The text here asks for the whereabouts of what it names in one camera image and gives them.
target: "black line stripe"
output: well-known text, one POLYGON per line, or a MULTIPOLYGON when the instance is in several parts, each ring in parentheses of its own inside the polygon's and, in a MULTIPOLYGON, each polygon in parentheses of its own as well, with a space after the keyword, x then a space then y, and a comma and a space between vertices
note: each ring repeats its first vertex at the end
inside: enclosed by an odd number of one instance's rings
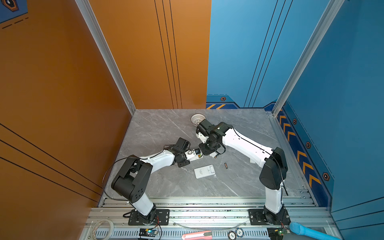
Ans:
POLYGON ((6 128, 7 130, 11 131, 13 134, 17 135, 18 137, 20 137, 21 139, 23 139, 24 141, 26 141, 27 143, 31 144, 32 146, 34 146, 35 148, 39 149, 40 151, 42 151, 43 153, 47 154, 48 156, 50 156, 51 158, 55 159, 56 161, 58 161, 59 163, 61 163, 62 165, 66 166, 67 168, 71 169, 72 171, 74 171, 75 173, 79 174, 80 176, 82 176, 83 178, 87 179, 88 181, 92 182, 93 184, 95 184, 96 186, 100 187, 98 184, 94 183, 93 181, 91 181, 90 179, 88 179, 87 177, 85 177, 84 175, 80 174, 79 172, 75 171, 74 169, 72 169, 71 167, 69 167, 68 165, 64 164, 63 162, 59 161, 57 158, 53 157, 51 154, 47 153, 46 151, 42 150, 41 148, 39 148, 38 146, 36 146, 35 144, 31 143, 30 141, 26 140, 25 138, 23 138, 22 136, 20 136, 19 134, 15 133, 14 131, 12 131, 11 129, 7 128, 6 126, 4 126, 3 124, 0 123, 1 126, 3 126, 4 128, 6 128))
POLYGON ((167 20, 166 20, 166 11, 165 11, 165 9, 164 9, 164 1, 161 0, 161 2, 163 3, 164 21, 165 21, 165 23, 166 23, 167 40, 168 40, 168 49, 169 49, 169 59, 170 59, 170 67, 171 67, 171 69, 172 69, 173 87, 175 88, 176 106, 177 106, 177 109, 179 109, 179 102, 177 101, 177 93, 176 93, 175 75, 173 74, 172 56, 171 56, 171 54, 170 54, 169 37, 168 37, 168 28, 167 28, 167 20))
POLYGON ((381 225, 381 224, 384 224, 384 222, 376 223, 376 224, 370 224, 370 225, 365 225, 365 226, 359 226, 359 227, 350 227, 350 228, 339 229, 339 230, 341 231, 341 230, 348 230, 348 229, 354 229, 354 228, 360 228, 360 227, 370 227, 370 226, 376 226, 376 225, 381 225))
POLYGON ((2 142, 2 143, 5 143, 6 145, 10 146, 11 148, 13 148, 13 149, 15 149, 15 150, 17 150, 17 151, 21 152, 22 154, 24 154, 24 155, 26 155, 26 156, 28 156, 28 157, 32 158, 33 160, 35 160, 35 161, 37 161, 37 162, 39 162, 39 163, 43 164, 44 166, 46 166, 46 167, 48 167, 48 168, 50 168, 50 169, 54 170, 55 172, 57 172, 57 173, 59 173, 59 174, 63 175, 64 177, 66 177, 66 178, 68 178, 68 179, 70 179, 70 180, 74 181, 75 183, 78 183, 78 184, 80 184, 81 186, 85 187, 86 189, 89 189, 89 190, 91 190, 92 192, 94 192, 94 193, 96 193, 96 194, 98 194, 98 195, 100 195, 100 196, 101 196, 101 194, 99 194, 99 193, 95 192, 94 190, 92 190, 92 189, 90 189, 90 188, 88 188, 88 187, 86 187, 86 186, 82 185, 81 183, 79 183, 79 182, 77 182, 77 181, 73 180, 72 178, 70 178, 70 177, 68 177, 68 176, 64 175, 63 173, 61 173, 61 172, 57 171, 56 169, 54 169, 54 168, 52 168, 52 167, 50 167, 50 166, 46 165, 45 163, 43 163, 43 162, 40 162, 40 161, 39 161, 39 160, 37 160, 36 158, 34 158, 34 157, 32 157, 32 156, 30 156, 30 155, 26 154, 25 152, 23 152, 23 151, 21 151, 21 150, 19 150, 19 149, 15 148, 15 147, 13 147, 11 144, 8 144, 8 143, 4 142, 4 141, 3 141, 3 140, 1 140, 1 139, 0 139, 0 142, 2 142))
POLYGON ((253 106, 254 106, 254 104, 255 104, 255 101, 256 101, 257 95, 259 94, 259 91, 260 91, 260 87, 261 87, 261 86, 262 86, 262 84, 263 84, 263 80, 264 80, 264 77, 265 77, 265 73, 266 73, 266 71, 267 71, 267 69, 268 69, 269 63, 271 62, 271 59, 272 59, 273 53, 274 53, 274 51, 275 51, 275 48, 276 48, 277 42, 279 41, 279 38, 280 38, 280 34, 281 34, 281 31, 283 30, 283 27, 284 27, 284 23, 285 23, 285 20, 287 19, 287 16, 288 16, 289 10, 291 9, 292 3, 293 3, 293 0, 291 1, 291 5, 289 5, 289 8, 288 8, 288 12, 287 12, 287 15, 285 15, 285 19, 284 19, 283 25, 282 25, 282 27, 281 27, 281 29, 280 29, 280 32, 279 32, 279 36, 277 37, 277 40, 276 40, 275 46, 273 47, 273 51, 272 51, 271 57, 269 58, 269 61, 268 61, 268 65, 266 66, 266 69, 265 69, 265 72, 264 72, 264 75, 263 75, 262 81, 260 82, 260 86, 259 86, 259 89, 257 90, 257 94, 256 94, 256 97, 255 97, 255 99, 254 99, 254 101, 253 101, 252 107, 253 107, 253 106))
MULTIPOLYGON (((16 17, 14 17, 14 18, 17 18, 17 17, 23 16, 23 15, 25 15, 25 14, 27 14, 27 13, 28 13, 28 12, 26 12, 26 13, 23 13, 23 14, 21 14, 21 15, 19 15, 19 16, 16 16, 16 17)), ((10 18, 10 19, 7 19, 7 20, 5 20, 5 21, 2 21, 1 23, 5 23, 6 21, 12 20, 12 19, 14 19, 14 18, 10 18)))
POLYGON ((9 26, 12 26, 12 24, 10 24, 10 25, 7 25, 7 26, 5 26, 5 27, 2 27, 2 29, 4 29, 4 28, 7 28, 7 27, 9 27, 9 26))
POLYGON ((262 46, 262 49, 260 50, 259 59, 257 60, 257 64, 256 64, 256 67, 255 67, 255 71, 253 72, 252 81, 251 81, 251 84, 249 85, 249 89, 248 89, 247 97, 245 98, 244 107, 245 107, 245 104, 247 103, 247 99, 248 99, 249 91, 251 90, 251 87, 252 87, 253 78, 255 77, 255 73, 256 73, 257 66, 259 65, 259 61, 260 61, 260 57, 261 57, 262 52, 263 52, 263 48, 264 48, 264 44, 265 44, 265 40, 266 40, 266 37, 267 37, 268 32, 269 32, 269 27, 271 26, 271 22, 272 22, 272 19, 273 19, 273 15, 275 14, 275 10, 276 10, 276 6, 277 6, 277 2, 278 2, 278 0, 276 1, 276 5, 275 5, 275 8, 274 8, 273 13, 272 13, 271 21, 269 22, 268 30, 266 31, 266 34, 265 34, 265 38, 264 38, 264 42, 263 42, 263 46, 262 46))
POLYGON ((164 62, 166 63, 166 70, 167 70, 167 77, 168 77, 168 84, 169 84, 169 92, 170 92, 170 99, 172 100, 172 108, 174 108, 173 105, 173 97, 172 97, 172 91, 170 89, 170 82, 169 82, 169 76, 168 76, 168 68, 167 68, 167 61, 166 61, 166 53, 164 52, 164 45, 163 45, 163 38, 161 37, 161 29, 160 29, 160 22, 159 22, 159 14, 157 13, 157 7, 156 7, 156 0, 153 0, 155 3, 155 9, 156 9, 156 15, 157 15, 157 23, 159 24, 159 32, 160 32, 160 39, 161 39, 161 46, 163 47, 163 54, 164 54, 164 62))
MULTIPOLYGON (((379 198, 376 198, 376 199, 373 199, 373 200, 369 200, 369 201, 366 201, 366 202, 362 202, 362 203, 360 203, 360 204, 356 204, 356 205, 353 205, 353 206, 350 206, 350 207, 356 207, 356 206, 358 206, 358 205, 366 204, 366 203, 368 203, 368 202, 373 202, 373 201, 376 201, 376 200, 379 200, 379 199, 383 199, 383 198, 384 198, 384 197, 379 197, 379 198)), ((348 209, 348 208, 350 208, 350 207, 345 207, 345 208, 343 208, 343 209, 339 209, 339 210, 333 211, 333 212, 331 212, 331 213, 334 213, 334 212, 337 212, 337 211, 341 211, 341 210, 344 210, 344 209, 348 209)))
POLYGON ((355 217, 362 217, 362 216, 366 216, 366 215, 370 215, 370 214, 376 214, 376 213, 379 213, 379 212, 384 212, 384 210, 377 211, 377 212, 371 212, 369 214, 362 214, 362 215, 358 215, 358 216, 354 216, 354 217, 348 217, 348 218, 345 218, 345 219, 336 220, 335 222, 343 221, 343 220, 347 220, 347 219, 351 219, 351 218, 355 218, 355 217))
POLYGON ((180 93, 180 103, 181 103, 181 109, 183 109, 183 101, 181 100, 181 89, 180 89, 179 65, 177 64, 177 53, 176 53, 175 30, 173 29, 172 7, 171 7, 171 5, 170 5, 170 0, 169 0, 169 8, 170 8, 170 18, 171 18, 171 20, 172 20, 173 43, 175 44, 176 68, 177 68, 177 79, 179 80, 179 93, 180 93))
POLYGON ((268 49, 267 49, 267 51, 266 51, 266 54, 265 54, 265 57, 264 57, 264 61, 263 61, 262 67, 260 68, 259 76, 257 77, 257 81, 256 81, 255 87, 254 87, 254 89, 253 89, 253 92, 252 92, 251 99, 250 99, 250 101, 249 101, 248 107, 251 105, 252 97, 253 97, 253 94, 255 93, 255 89, 256 89, 256 86, 257 86, 257 82, 259 81, 260 74, 261 74, 261 72, 262 72, 262 70, 263 70, 263 66, 264 66, 264 63, 265 63, 265 59, 266 59, 266 57, 267 57, 267 55, 268 55, 269 47, 271 46, 271 43, 272 43, 272 40, 273 40, 273 36, 275 35, 275 31, 276 31, 277 25, 279 24, 280 16, 281 16, 281 13, 283 12, 283 9, 284 9, 284 6, 285 6, 285 2, 286 2, 286 0, 284 0, 284 4, 283 4, 283 7, 281 8, 281 12, 280 12, 280 14, 279 14, 279 18, 277 19, 276 26, 275 26, 275 30, 273 31, 273 34, 272 34, 272 37, 271 37, 271 41, 269 42, 268 49))
POLYGON ((74 193, 77 193, 77 194, 79 194, 79 195, 81 195, 81 196, 83 196, 83 197, 86 197, 86 198, 88 198, 89 200, 92 200, 92 201, 94 201, 94 202, 97 203, 97 201, 95 201, 95 200, 93 200, 93 199, 91 199, 91 198, 89 198, 89 197, 87 197, 87 196, 84 196, 83 194, 80 194, 80 193, 78 193, 78 192, 76 192, 76 191, 74 191, 74 190, 72 190, 72 189, 69 189, 69 188, 67 188, 67 187, 65 187, 65 186, 63 186, 63 185, 61 185, 61 184, 59 184, 59 183, 57 183, 57 182, 54 182, 54 181, 52 181, 52 180, 50 180, 50 179, 48 179, 48 178, 46 178, 46 177, 43 177, 43 176, 41 176, 41 175, 39 175, 39 174, 37 174, 37 173, 35 173, 35 172, 32 172, 31 170, 28 170, 28 169, 26 169, 25 167, 22 167, 22 166, 20 166, 20 165, 14 163, 14 162, 11 162, 11 161, 9 161, 9 160, 3 158, 3 157, 0 157, 0 158, 3 159, 4 161, 7 161, 7 162, 9 162, 9 163, 12 163, 12 164, 15 165, 15 166, 18 166, 18 167, 20 167, 20 168, 22 168, 22 169, 24 169, 24 170, 27 170, 28 172, 31 172, 31 173, 33 173, 33 174, 39 176, 39 177, 42 177, 42 178, 44 178, 44 179, 46 179, 46 180, 48 180, 48 181, 50 181, 50 182, 53 182, 54 184, 57 184, 57 185, 59 185, 59 186, 62 186, 62 187, 64 187, 65 189, 68 189, 69 191, 72 191, 72 192, 74 192, 74 193))

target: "aluminum frame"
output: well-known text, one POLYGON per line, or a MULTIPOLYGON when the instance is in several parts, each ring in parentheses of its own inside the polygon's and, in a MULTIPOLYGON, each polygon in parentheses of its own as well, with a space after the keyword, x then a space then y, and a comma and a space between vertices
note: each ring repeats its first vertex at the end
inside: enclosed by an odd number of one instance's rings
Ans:
POLYGON ((291 75, 289 76, 287 83, 285 84, 283 90, 280 93, 279 98, 275 106, 272 109, 272 114, 276 117, 280 109, 283 107, 283 104, 288 99, 288 96, 291 94, 294 86, 299 80, 301 74, 303 73, 305 67, 310 61, 313 53, 316 51, 321 40, 323 39, 325 33, 327 32, 329 26, 331 25, 336 14, 339 12, 341 6, 343 5, 344 0, 330 0, 327 7, 325 8, 319 22, 316 25, 307 45, 304 48, 303 53, 301 54, 299 60, 296 63, 295 68, 293 69, 291 75))
POLYGON ((95 40, 97 47, 100 50, 101 55, 104 58, 104 61, 116 83, 116 86, 118 87, 121 96, 124 99, 125 104, 127 105, 127 108, 131 115, 136 111, 135 104, 132 101, 132 98, 128 92, 127 86, 121 76, 121 73, 119 71, 119 68, 115 62, 115 59, 113 58, 113 55, 111 53, 111 50, 108 46, 108 43, 104 37, 104 34, 100 28, 100 25, 96 19, 96 16, 92 10, 91 4, 88 0, 75 0, 88 28, 91 32, 93 39, 95 40))
POLYGON ((297 164, 296 156, 293 153, 291 146, 289 145, 289 142, 287 138, 284 135, 283 130, 280 127, 279 121, 276 117, 272 116, 271 114, 268 115, 268 118, 271 122, 271 125, 273 127, 273 130, 276 133, 277 140, 281 144, 281 148, 284 150, 285 158, 287 160, 288 164, 288 171, 291 170, 291 173, 295 177, 297 184, 303 187, 303 189, 307 190, 313 199, 313 202, 316 206, 318 206, 318 203, 312 193, 311 187, 309 186, 307 180, 305 179, 304 175, 302 174, 302 171, 300 169, 300 166, 297 164))

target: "white basket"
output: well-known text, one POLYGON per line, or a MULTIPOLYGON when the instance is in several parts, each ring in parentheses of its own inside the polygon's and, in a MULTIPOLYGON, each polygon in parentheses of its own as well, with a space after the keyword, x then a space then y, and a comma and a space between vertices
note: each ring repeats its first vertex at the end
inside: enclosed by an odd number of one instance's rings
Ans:
POLYGON ((204 119, 205 119, 205 116, 203 114, 197 113, 191 117, 191 122, 193 123, 193 125, 197 126, 204 119))

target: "blue wall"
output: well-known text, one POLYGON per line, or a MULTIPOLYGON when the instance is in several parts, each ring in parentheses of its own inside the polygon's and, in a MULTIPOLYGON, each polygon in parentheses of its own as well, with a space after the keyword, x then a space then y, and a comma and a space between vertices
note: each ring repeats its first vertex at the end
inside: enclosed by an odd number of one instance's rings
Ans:
POLYGON ((207 95, 240 107, 275 101, 328 2, 212 0, 207 95))
POLYGON ((346 240, 384 229, 383 12, 382 0, 345 1, 288 98, 334 177, 346 240))
POLYGON ((0 23, 26 14, 28 12, 26 0, 17 0, 17 7, 19 10, 12 12, 6 6, 4 6, 2 2, 0 2, 0 23))

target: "black cable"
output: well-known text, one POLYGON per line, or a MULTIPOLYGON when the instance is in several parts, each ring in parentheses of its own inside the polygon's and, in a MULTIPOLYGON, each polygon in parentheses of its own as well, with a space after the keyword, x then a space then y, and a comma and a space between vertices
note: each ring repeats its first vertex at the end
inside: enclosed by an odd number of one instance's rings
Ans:
POLYGON ((131 212, 124 213, 122 216, 125 217, 125 218, 130 218, 131 217, 131 212))
POLYGON ((189 145, 188 145, 188 149, 187 149, 187 150, 188 150, 188 152, 187 152, 187 154, 192 154, 192 150, 191 150, 191 148, 190 148, 190 147, 191 147, 191 143, 189 143, 189 145))
MULTIPOLYGON (((152 156, 152 157, 149 157, 149 158, 133 157, 133 158, 140 159, 140 160, 148 160, 148 159, 151 159, 151 158, 153 158, 153 157, 159 155, 160 153, 164 152, 166 146, 174 146, 174 144, 166 144, 166 145, 164 145, 164 146, 163 146, 163 150, 162 150, 161 152, 159 152, 158 154, 152 156)), ((121 161, 121 160, 127 159, 127 158, 129 158, 129 157, 124 157, 124 158, 121 158, 121 159, 115 161, 115 162, 114 162, 114 163, 107 169, 107 171, 105 172, 105 174, 104 174, 104 176, 103 176, 103 179, 102 179, 102 181, 101 181, 101 186, 103 187, 103 193, 105 193, 105 195, 107 195, 107 197, 110 198, 110 199, 113 199, 113 200, 116 200, 116 201, 127 201, 126 199, 115 199, 115 198, 113 198, 113 197, 110 197, 110 196, 106 193, 106 191, 105 191, 106 186, 104 186, 104 179, 105 179, 105 176, 107 175, 107 172, 111 169, 111 167, 113 167, 113 165, 115 165, 115 163, 117 163, 117 162, 119 162, 119 161, 121 161)))
POLYGON ((222 152, 222 153, 219 153, 218 151, 215 151, 218 155, 221 155, 221 154, 223 154, 223 153, 225 153, 225 151, 227 150, 226 148, 225 148, 225 146, 224 146, 224 144, 221 144, 221 143, 219 143, 223 148, 224 148, 224 152, 222 152))
POLYGON ((161 229, 161 225, 159 224, 159 227, 160 227, 160 238, 159 240, 161 239, 161 237, 163 236, 163 230, 161 229))
MULTIPOLYGON (((277 162, 277 160, 276 160, 275 157, 273 157, 273 160, 275 161, 275 163, 277 164, 277 166, 279 166, 279 163, 277 162)), ((287 189, 285 188, 284 179, 283 179, 283 175, 282 175, 282 173, 281 173, 281 169, 280 169, 280 167, 279 167, 279 170, 280 170, 281 181, 283 182, 283 187, 284 187, 285 193, 286 193, 286 195, 288 196, 288 192, 287 192, 287 189)))
POLYGON ((121 160, 127 159, 127 158, 129 158, 129 157, 124 157, 124 158, 122 158, 122 159, 119 159, 119 160, 115 161, 115 162, 108 168, 108 170, 105 172, 104 177, 103 177, 103 179, 101 180, 101 185, 102 185, 102 187, 103 187, 103 192, 104 192, 105 195, 107 195, 107 197, 110 198, 110 199, 113 199, 113 200, 116 200, 116 201, 128 201, 128 200, 126 200, 126 199, 115 199, 115 198, 113 198, 113 197, 110 197, 110 196, 106 193, 106 191, 105 191, 105 187, 106 187, 106 186, 104 187, 104 178, 105 178, 105 175, 107 175, 107 172, 111 169, 111 167, 113 167, 113 165, 115 165, 115 163, 117 163, 117 162, 119 162, 119 161, 121 161, 121 160))
MULTIPOLYGON (((248 140, 246 140, 246 139, 244 139, 244 138, 240 137, 240 135, 239 135, 239 134, 237 134, 237 132, 235 131, 235 128, 234 128, 232 125, 230 125, 230 126, 232 127, 233 131, 236 133, 236 135, 237 135, 239 138, 241 138, 242 140, 245 140, 245 141, 247 141, 248 143, 250 143, 250 144, 254 145, 255 147, 258 147, 258 148, 260 148, 260 149, 261 149, 261 150, 263 150, 264 152, 268 153, 268 154, 270 155, 270 157, 273 157, 271 153, 269 153, 269 152, 265 151, 264 149, 262 149, 261 147, 259 147, 259 146, 255 145, 255 144, 251 143, 250 141, 248 141, 248 140)), ((279 166, 279 163, 277 162, 277 160, 276 160, 276 158, 275 158, 275 157, 273 157, 273 159, 272 159, 272 160, 273 160, 273 161, 274 161, 274 162, 277 164, 277 166, 279 166)), ((281 181, 283 182, 283 187, 284 187, 285 193, 286 193, 286 194, 287 194, 287 196, 288 196, 288 192, 287 192, 287 189, 285 188, 284 179, 283 179, 283 174, 282 174, 282 172, 281 172, 280 166, 279 166, 279 171, 280 171, 281 181)))

